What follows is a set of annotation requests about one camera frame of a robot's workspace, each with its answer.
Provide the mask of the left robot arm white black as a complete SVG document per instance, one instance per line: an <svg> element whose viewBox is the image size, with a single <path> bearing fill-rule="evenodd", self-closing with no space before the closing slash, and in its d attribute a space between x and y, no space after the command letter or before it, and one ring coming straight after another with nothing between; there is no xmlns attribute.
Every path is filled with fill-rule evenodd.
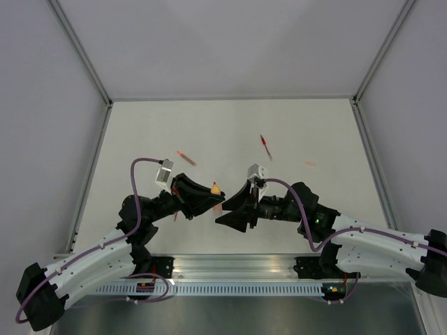
<svg viewBox="0 0 447 335"><path fill-rule="evenodd" d="M158 231L154 222L177 212L191 220L224 200L218 187L201 186L185 174L155 198L128 196L117 226L98 242L45 267L35 262L24 270L16 292L16 322L39 332L95 289L119 278L150 275L152 256L146 245Z"/></svg>

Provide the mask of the orange marker cap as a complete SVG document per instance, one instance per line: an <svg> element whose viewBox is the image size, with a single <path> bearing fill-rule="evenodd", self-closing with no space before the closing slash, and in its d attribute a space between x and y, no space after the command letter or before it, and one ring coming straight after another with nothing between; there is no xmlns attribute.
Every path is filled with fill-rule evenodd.
<svg viewBox="0 0 447 335"><path fill-rule="evenodd" d="M213 208L213 210L214 210L214 212L216 212L216 213L220 213L220 212L222 212L222 207L221 207L221 205L219 204L219 205L215 206L215 207Z"/></svg>

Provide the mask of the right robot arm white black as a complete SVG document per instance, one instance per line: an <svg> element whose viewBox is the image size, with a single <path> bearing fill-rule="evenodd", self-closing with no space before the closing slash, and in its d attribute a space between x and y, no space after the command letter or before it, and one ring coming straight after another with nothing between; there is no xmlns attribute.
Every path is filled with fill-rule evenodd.
<svg viewBox="0 0 447 335"><path fill-rule="evenodd" d="M318 253L328 278L410 278L416 287L446 297L446 233L413 234L377 228L323 206L303 182L264 179L246 185L222 204L215 221L239 232L260 219L298 223L297 232Z"/></svg>

